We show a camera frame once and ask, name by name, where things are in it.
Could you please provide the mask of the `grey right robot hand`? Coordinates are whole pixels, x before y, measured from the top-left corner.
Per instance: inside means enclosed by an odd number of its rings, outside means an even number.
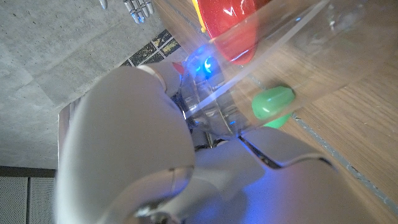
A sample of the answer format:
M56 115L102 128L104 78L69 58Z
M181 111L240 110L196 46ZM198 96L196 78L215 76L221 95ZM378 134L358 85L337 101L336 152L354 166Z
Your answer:
M136 24L145 23L154 13L151 0L122 0L122 2Z

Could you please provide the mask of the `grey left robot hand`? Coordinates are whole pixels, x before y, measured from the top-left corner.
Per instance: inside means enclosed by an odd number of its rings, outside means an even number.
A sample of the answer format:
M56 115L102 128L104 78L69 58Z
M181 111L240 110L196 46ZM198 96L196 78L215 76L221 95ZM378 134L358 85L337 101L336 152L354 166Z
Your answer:
M120 67L82 99L59 162L59 223L374 223L322 153L263 126L273 90L234 83L207 49L172 63Z

